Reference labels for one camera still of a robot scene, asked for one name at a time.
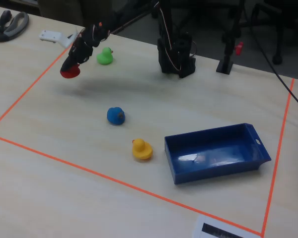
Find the white object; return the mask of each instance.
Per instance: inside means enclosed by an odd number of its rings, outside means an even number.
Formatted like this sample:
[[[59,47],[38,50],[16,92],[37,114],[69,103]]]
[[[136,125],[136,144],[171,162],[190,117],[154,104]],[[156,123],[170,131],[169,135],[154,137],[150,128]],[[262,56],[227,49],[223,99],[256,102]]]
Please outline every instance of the white object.
[[[224,222],[220,222],[211,217],[200,215],[195,224],[192,238],[215,238],[215,237],[243,237],[243,238],[260,238],[259,236],[234,227]]]
[[[63,46],[65,49],[71,45],[71,43],[74,42],[78,35],[77,29],[74,34],[72,34],[71,37],[67,38],[62,32],[57,31],[47,31],[43,30],[40,33],[40,40],[42,41],[51,41],[51,42],[57,42],[61,46]]]

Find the blue plastic tray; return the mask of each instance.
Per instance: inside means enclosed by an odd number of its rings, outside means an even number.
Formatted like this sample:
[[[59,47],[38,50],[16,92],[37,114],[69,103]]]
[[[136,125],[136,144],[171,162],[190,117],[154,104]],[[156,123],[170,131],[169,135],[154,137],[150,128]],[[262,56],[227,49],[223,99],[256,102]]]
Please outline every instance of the blue plastic tray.
[[[174,184],[256,170],[272,160],[253,125],[237,124],[166,136]]]

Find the orange tape line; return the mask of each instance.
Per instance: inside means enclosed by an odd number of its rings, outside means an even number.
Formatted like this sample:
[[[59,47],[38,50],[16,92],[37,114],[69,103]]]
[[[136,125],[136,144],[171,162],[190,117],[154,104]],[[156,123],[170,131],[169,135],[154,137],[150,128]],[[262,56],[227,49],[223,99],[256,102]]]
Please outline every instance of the orange tape line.
[[[153,192],[149,192],[149,191],[147,191],[147,190],[144,190],[144,189],[142,189],[142,188],[139,188],[139,187],[133,186],[133,185],[131,185],[131,184],[129,184],[129,183],[126,183],[126,182],[120,181],[120,180],[118,180],[118,179],[112,178],[112,177],[110,177],[110,176],[107,176],[107,175],[101,174],[101,173],[99,173],[99,172],[96,172],[96,171],[93,171],[93,170],[90,170],[90,169],[88,169],[88,168],[85,168],[85,167],[83,167],[83,166],[76,165],[76,164],[73,164],[73,163],[71,163],[71,162],[68,162],[68,161],[65,161],[65,160],[59,159],[59,158],[57,158],[57,157],[54,157],[54,156],[51,156],[51,155],[45,154],[45,153],[43,153],[43,152],[40,152],[40,151],[37,151],[37,150],[31,149],[31,148],[29,148],[29,147],[26,147],[26,146],[24,146],[24,145],[21,145],[21,144],[18,144],[18,143],[16,143],[16,142],[13,142],[13,141],[10,141],[10,140],[7,140],[7,139],[4,139],[4,138],[2,138],[2,137],[0,137],[0,140],[1,140],[1,141],[4,141],[4,142],[7,142],[7,143],[9,143],[9,144],[12,144],[12,145],[18,146],[18,147],[20,147],[20,148],[23,148],[23,149],[25,149],[25,150],[28,150],[28,151],[34,152],[34,153],[36,153],[36,154],[39,154],[39,155],[45,156],[45,157],[47,157],[47,158],[50,158],[50,159],[52,159],[52,160],[56,160],[56,161],[58,161],[58,162],[61,162],[61,163],[63,163],[63,164],[66,164],[66,165],[69,165],[69,166],[75,167],[75,168],[77,168],[77,169],[80,169],[80,170],[84,170],[84,171],[86,171],[86,172],[89,172],[89,173],[91,173],[91,174],[94,174],[94,175],[100,176],[100,177],[102,177],[102,178],[104,178],[104,179],[108,179],[108,180],[110,180],[110,181],[113,181],[113,182],[119,183],[119,184],[121,184],[121,185],[127,186],[127,187],[129,187],[129,188],[132,188],[132,189],[134,189],[134,190],[137,190],[137,191],[139,191],[139,192],[143,192],[143,193],[145,193],[145,194],[148,194],[148,195],[150,195],[150,196],[153,196],[153,197],[159,198],[159,199],[161,199],[161,200],[163,200],[163,201],[166,201],[166,202],[172,203],[172,204],[174,204],[174,205],[177,205],[177,206],[180,206],[180,207],[186,208],[186,209],[188,209],[188,210],[191,210],[191,211],[193,211],[193,212],[200,213],[200,214],[202,214],[202,215],[205,215],[205,216],[208,216],[208,217],[214,218],[214,219],[216,219],[216,220],[219,220],[219,221],[221,221],[221,222],[224,222],[224,223],[227,223],[227,224],[229,224],[229,225],[232,225],[232,226],[238,227],[238,228],[240,228],[240,229],[243,229],[243,230],[245,230],[245,231],[247,231],[247,232],[250,232],[250,233],[253,233],[253,234],[255,234],[255,235],[258,235],[258,236],[260,236],[260,235],[261,235],[259,232],[253,231],[253,230],[251,230],[251,229],[249,229],[249,228],[247,228],[247,227],[244,227],[244,226],[242,226],[242,225],[239,225],[239,224],[237,224],[237,223],[230,222],[230,221],[228,221],[228,220],[226,220],[226,219],[223,219],[223,218],[220,218],[220,217],[214,216],[214,215],[212,215],[212,214],[209,214],[209,213],[203,212],[203,211],[201,211],[201,210],[198,210],[198,209],[195,209],[195,208],[193,208],[193,207],[190,207],[190,206],[184,205],[184,204],[182,204],[182,203],[179,203],[179,202],[173,201],[173,200],[171,200],[171,199],[169,199],[169,198],[162,197],[162,196],[160,196],[160,195],[158,195],[158,194],[155,194],[155,193],[153,193]]]
[[[12,108],[14,108],[14,106],[25,96],[25,94],[27,94],[30,89],[46,74],[47,71],[49,71],[49,69],[56,63],[56,61],[58,61],[60,59],[60,57],[62,57],[62,55],[64,55],[64,53],[68,50],[65,49],[51,64],[50,66],[48,66],[46,68],[46,70],[43,71],[43,73],[30,85],[30,87],[27,88],[27,90],[25,90],[24,93],[22,93],[22,95],[8,108],[8,110],[6,110],[4,112],[4,114],[0,117],[0,121],[12,110]]]
[[[290,90],[291,91],[293,90],[294,82],[295,82],[295,79],[293,78],[292,79],[292,83],[290,85]],[[284,119],[283,119],[282,129],[280,131],[280,136],[279,136],[279,142],[278,142],[278,149],[277,149],[277,154],[276,154],[276,160],[275,160],[273,178],[272,178],[272,183],[270,185],[269,196],[268,196],[268,201],[267,201],[267,206],[266,206],[266,211],[265,211],[265,217],[264,217],[264,222],[263,222],[263,227],[262,227],[262,233],[261,233],[261,237],[262,238],[265,235],[268,214],[269,214],[270,205],[271,205],[271,202],[272,202],[272,197],[273,197],[273,192],[274,192],[274,185],[275,185],[276,174],[277,174],[277,168],[278,168],[278,163],[279,163],[279,155],[280,155],[280,150],[282,148],[284,131],[285,131],[285,126],[286,126],[286,119],[287,119],[287,114],[288,114],[288,109],[289,109],[289,104],[290,104],[291,98],[292,98],[291,94],[288,93],[288,99],[287,99],[287,103],[286,103],[286,108],[285,108],[285,113],[284,113]]]

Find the black bracket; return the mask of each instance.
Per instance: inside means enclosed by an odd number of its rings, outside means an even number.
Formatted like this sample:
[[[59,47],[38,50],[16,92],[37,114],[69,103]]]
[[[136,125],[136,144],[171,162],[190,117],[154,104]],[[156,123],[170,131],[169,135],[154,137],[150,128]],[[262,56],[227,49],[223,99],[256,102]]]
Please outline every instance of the black bracket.
[[[245,0],[239,0],[232,29],[225,36],[224,58],[219,62],[219,65],[217,67],[218,73],[230,74],[230,71],[232,69],[233,61],[230,60],[230,57],[233,54],[235,49],[235,36],[239,31],[239,21],[244,9],[244,5],[245,5]]]

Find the floor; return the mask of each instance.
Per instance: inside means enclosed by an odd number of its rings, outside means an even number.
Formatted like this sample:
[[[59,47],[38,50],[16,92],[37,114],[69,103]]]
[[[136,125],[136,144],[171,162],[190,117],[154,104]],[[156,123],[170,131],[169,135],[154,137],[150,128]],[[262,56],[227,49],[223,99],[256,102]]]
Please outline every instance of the floor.
[[[121,7],[126,1],[127,0],[113,0],[114,9],[119,9],[119,7]],[[246,1],[248,15],[251,14],[255,2],[261,2],[261,0]],[[182,19],[183,16],[187,14],[187,12],[182,10],[174,10],[172,14],[174,22],[177,23]],[[223,22],[227,21],[227,11],[218,10],[213,14],[219,18],[219,20]],[[221,42],[221,36],[223,32],[210,20],[202,17],[201,22],[192,21],[185,27],[184,30],[192,34],[194,41],[197,43],[197,55],[217,60],[223,58],[224,44]],[[254,30],[269,59],[271,59],[276,50],[275,45],[277,36],[275,28],[265,26],[255,27]],[[126,28],[124,31],[119,33],[119,35],[142,42],[156,44],[159,37],[157,20],[153,19],[151,15],[148,15]],[[292,30],[287,30],[285,32],[284,39],[285,40],[282,49],[284,61],[281,65],[275,66],[276,70],[281,75],[298,79],[298,39],[295,43],[291,44],[293,39]],[[232,60],[235,64],[271,72],[267,62],[257,49],[257,46],[255,45],[248,28],[242,29],[242,36],[236,41],[236,43],[242,41],[244,43],[244,47],[240,56],[233,57]]]

